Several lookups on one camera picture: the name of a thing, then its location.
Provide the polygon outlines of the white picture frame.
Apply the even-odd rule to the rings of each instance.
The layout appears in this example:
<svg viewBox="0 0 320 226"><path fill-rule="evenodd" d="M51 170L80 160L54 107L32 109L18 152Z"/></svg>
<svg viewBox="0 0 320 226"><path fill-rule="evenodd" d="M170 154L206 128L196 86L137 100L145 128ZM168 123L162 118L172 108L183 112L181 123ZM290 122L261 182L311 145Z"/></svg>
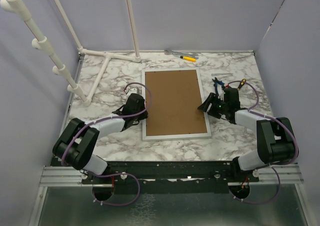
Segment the white picture frame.
<svg viewBox="0 0 320 226"><path fill-rule="evenodd" d="M144 141L210 138L208 115L198 107L205 101L200 70L190 68L145 69L142 95L150 107L142 122Z"/></svg>

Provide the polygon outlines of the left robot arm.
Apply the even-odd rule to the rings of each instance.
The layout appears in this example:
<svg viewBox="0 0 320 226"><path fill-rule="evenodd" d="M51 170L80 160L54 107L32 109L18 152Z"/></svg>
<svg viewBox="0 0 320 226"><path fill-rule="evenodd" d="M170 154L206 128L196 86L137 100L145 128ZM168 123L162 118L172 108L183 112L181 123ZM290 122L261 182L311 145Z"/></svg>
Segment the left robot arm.
<svg viewBox="0 0 320 226"><path fill-rule="evenodd" d="M123 106L105 118L92 122L73 118L56 141L52 153L61 159L62 165L92 172L97 182L106 183L111 176L108 163L93 154L98 139L123 132L147 117L145 99L131 93Z"/></svg>

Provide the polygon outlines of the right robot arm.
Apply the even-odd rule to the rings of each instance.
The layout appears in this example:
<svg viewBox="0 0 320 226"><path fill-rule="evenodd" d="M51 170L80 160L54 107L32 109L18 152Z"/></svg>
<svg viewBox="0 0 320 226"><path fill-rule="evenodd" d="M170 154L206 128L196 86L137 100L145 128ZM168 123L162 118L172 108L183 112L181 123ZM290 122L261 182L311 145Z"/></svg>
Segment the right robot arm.
<svg viewBox="0 0 320 226"><path fill-rule="evenodd" d="M224 116L229 123L243 126L256 135L256 149L233 160L236 165L230 168L229 175L234 181L242 181L248 171L295 161L299 149L288 118L274 118L242 108L236 88L222 91L222 98L210 93L198 110L216 119Z"/></svg>

